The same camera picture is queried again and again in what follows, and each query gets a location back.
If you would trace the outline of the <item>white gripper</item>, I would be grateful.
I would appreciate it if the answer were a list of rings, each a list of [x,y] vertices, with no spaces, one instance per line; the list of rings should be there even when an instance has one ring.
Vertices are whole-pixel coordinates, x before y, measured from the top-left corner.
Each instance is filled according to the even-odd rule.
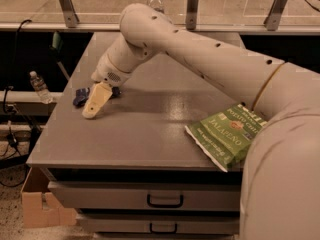
[[[132,63],[119,56],[104,53],[91,75],[95,82],[90,89],[89,98],[85,103],[82,116],[93,119],[112,96],[112,87],[122,86],[132,75]]]

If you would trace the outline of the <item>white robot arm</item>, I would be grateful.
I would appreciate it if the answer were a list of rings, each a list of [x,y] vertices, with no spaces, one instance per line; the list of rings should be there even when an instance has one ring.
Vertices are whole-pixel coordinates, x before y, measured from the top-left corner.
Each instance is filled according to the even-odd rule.
[[[127,6],[119,27],[92,75],[84,117],[95,117],[140,64],[167,54],[268,121],[244,164],[240,240],[320,240],[318,74],[181,30],[145,4]]]

